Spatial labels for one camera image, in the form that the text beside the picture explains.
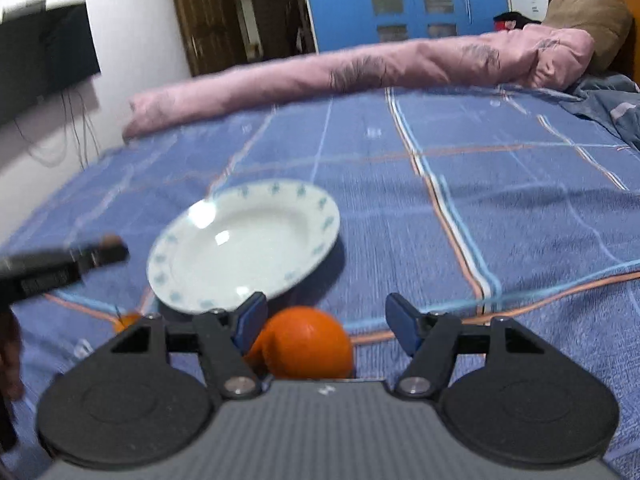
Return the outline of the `person's left hand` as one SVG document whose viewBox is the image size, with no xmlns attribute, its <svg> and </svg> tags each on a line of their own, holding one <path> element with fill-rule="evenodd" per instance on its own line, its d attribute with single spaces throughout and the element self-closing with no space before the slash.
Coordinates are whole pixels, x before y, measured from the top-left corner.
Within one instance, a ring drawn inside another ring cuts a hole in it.
<svg viewBox="0 0 640 480">
<path fill-rule="evenodd" d="M 22 340 L 20 324 L 10 308 L 1 310 L 1 452 L 14 448 L 17 436 L 9 403 L 20 400 Z"/>
</svg>

